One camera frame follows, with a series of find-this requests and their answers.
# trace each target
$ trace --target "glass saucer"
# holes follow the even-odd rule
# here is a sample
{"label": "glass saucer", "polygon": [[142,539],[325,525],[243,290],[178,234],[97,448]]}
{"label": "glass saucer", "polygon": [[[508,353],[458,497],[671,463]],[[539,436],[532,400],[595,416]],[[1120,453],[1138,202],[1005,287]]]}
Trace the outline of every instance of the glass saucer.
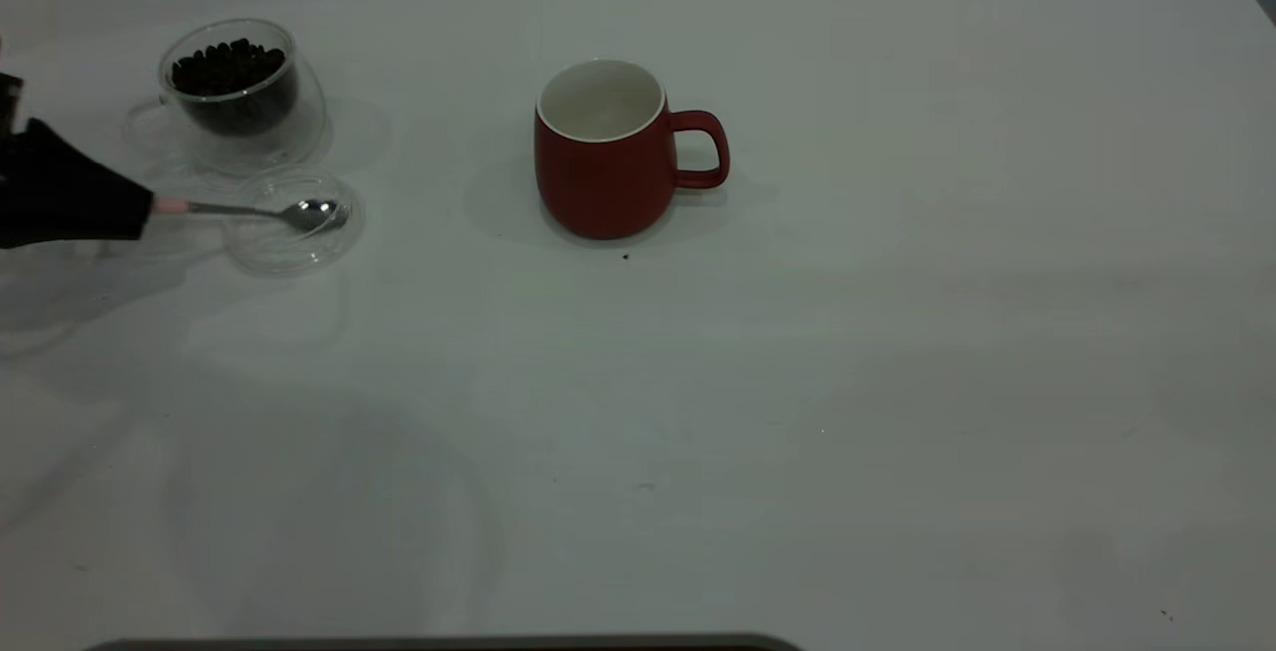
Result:
{"label": "glass saucer", "polygon": [[235,194],[236,206],[281,212],[297,203],[328,213],[310,232],[268,216],[228,216],[226,250],[249,272],[299,274],[318,269],[343,255],[364,227],[364,204],[346,184],[315,166],[282,166],[256,175]]}

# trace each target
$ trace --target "metal spoon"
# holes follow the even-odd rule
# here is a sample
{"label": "metal spoon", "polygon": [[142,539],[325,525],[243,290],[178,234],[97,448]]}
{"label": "metal spoon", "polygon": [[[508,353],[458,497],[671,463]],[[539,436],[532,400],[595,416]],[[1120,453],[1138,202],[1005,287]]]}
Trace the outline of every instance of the metal spoon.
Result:
{"label": "metal spoon", "polygon": [[163,214],[268,216],[304,234],[316,232],[319,228],[338,230],[350,221],[350,207],[336,200],[301,200],[274,213],[255,207],[212,206],[160,198],[156,200],[154,211]]}

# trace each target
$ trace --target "black glove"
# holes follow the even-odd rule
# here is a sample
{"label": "black glove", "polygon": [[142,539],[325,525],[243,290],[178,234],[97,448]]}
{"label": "black glove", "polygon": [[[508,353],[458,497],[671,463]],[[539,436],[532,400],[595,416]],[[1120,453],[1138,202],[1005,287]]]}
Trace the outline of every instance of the black glove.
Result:
{"label": "black glove", "polygon": [[36,119],[27,120],[23,133],[0,134],[0,248],[51,239],[138,239],[151,198],[140,184],[97,165]]}

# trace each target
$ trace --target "glass cup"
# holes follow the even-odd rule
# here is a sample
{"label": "glass cup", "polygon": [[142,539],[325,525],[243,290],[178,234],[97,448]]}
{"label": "glass cup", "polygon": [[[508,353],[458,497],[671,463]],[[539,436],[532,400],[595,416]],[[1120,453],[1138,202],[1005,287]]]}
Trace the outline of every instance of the glass cup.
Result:
{"label": "glass cup", "polygon": [[[283,65],[242,91],[197,96],[176,88],[174,65],[209,46],[251,46],[283,52]],[[276,166],[297,163],[323,134],[323,91],[292,34],[269,20],[221,20],[180,38],[160,61],[163,93],[129,111],[126,134],[137,140],[138,120],[163,108],[181,147],[194,160],[232,177],[251,177]]]}

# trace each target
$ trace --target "white table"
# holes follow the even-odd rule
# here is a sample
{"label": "white table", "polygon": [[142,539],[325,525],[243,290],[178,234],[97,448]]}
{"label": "white table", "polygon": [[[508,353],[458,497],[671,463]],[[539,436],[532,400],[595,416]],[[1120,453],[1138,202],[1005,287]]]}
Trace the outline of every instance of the white table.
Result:
{"label": "white table", "polygon": [[[0,69],[181,188],[119,124],[234,15],[297,34],[367,228],[291,280],[197,225],[0,258],[0,647],[1276,643],[1253,0],[0,0]],[[619,245],[532,179],[592,56],[735,158]]]}

